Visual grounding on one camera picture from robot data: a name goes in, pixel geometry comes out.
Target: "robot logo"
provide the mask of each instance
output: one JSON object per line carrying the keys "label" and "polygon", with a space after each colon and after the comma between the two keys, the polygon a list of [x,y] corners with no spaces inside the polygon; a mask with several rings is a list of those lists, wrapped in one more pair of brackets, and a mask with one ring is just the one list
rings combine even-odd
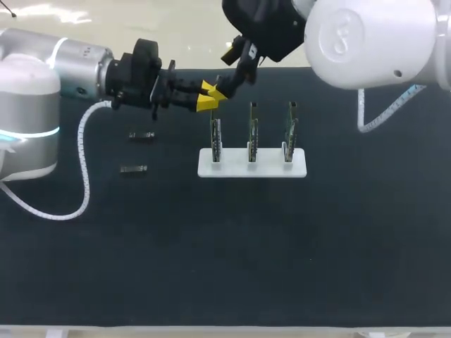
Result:
{"label": "robot logo", "polygon": [[331,61],[346,63],[361,50],[364,41],[364,25],[361,18],[348,9],[334,12],[322,24],[319,44],[323,55]]}

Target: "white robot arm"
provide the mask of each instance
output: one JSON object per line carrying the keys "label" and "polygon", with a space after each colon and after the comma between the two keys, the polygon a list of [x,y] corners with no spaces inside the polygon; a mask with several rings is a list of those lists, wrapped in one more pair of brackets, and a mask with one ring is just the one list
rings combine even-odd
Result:
{"label": "white robot arm", "polygon": [[318,0],[304,48],[314,72],[335,87],[412,82],[451,90],[450,13],[450,0]]}

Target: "silver robot arm segment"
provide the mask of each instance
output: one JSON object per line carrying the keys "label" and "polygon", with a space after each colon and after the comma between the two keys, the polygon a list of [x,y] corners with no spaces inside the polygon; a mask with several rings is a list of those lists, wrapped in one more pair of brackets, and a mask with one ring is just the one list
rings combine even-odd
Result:
{"label": "silver robot arm segment", "polygon": [[67,38],[8,28],[0,31],[0,60],[25,54],[45,62],[61,79],[61,94],[99,100],[106,96],[110,49]]}

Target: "white floor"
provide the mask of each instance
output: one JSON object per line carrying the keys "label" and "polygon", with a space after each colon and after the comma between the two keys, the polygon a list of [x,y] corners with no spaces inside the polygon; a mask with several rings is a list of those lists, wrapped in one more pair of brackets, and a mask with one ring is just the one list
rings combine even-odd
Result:
{"label": "white floor", "polygon": [[[220,60],[234,37],[221,0],[4,0],[18,15],[0,8],[0,28],[16,27],[69,37],[111,48],[116,58],[131,52],[139,38],[157,41],[164,65],[225,68]],[[302,47],[279,64],[308,66]]]}

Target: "small black component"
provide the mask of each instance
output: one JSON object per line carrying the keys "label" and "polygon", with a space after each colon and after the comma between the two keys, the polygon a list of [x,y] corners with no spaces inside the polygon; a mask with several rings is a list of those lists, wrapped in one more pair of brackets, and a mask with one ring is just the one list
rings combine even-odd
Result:
{"label": "small black component", "polygon": [[257,149],[259,147],[259,119],[257,118],[257,103],[251,102],[249,119],[249,162],[257,161]]}
{"label": "small black component", "polygon": [[150,144],[155,140],[154,132],[131,132],[128,139],[132,142]]}
{"label": "small black component", "polygon": [[211,153],[213,162],[221,160],[221,119],[216,118],[215,110],[210,113]]}
{"label": "small black component", "polygon": [[296,110],[296,102],[290,102],[287,125],[285,126],[285,143],[283,149],[285,153],[285,162],[292,162],[293,154],[295,153],[297,128],[299,123],[296,116]]}
{"label": "small black component", "polygon": [[121,167],[120,175],[125,178],[141,178],[147,174],[147,165]]}

